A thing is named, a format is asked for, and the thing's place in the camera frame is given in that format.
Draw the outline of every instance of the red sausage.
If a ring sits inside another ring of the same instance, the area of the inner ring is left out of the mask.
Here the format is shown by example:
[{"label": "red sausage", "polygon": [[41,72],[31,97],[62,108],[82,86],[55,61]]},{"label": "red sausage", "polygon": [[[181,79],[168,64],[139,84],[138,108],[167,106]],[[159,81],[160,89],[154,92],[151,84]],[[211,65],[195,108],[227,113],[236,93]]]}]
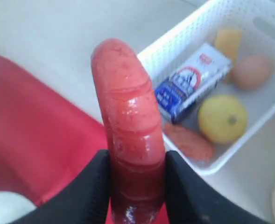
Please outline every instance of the red sausage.
[{"label": "red sausage", "polygon": [[165,150],[151,79],[117,39],[94,50],[92,73],[111,156],[114,221],[153,223],[163,203]]}]

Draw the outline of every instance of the red cloth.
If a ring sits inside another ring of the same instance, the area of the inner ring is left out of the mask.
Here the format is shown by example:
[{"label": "red cloth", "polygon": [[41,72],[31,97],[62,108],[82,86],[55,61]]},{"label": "red cloth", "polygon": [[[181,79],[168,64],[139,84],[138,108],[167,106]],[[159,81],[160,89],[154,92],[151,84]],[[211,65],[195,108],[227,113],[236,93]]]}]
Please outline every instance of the red cloth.
[{"label": "red cloth", "polygon": [[41,205],[105,148],[101,124],[0,56],[0,190]]}]

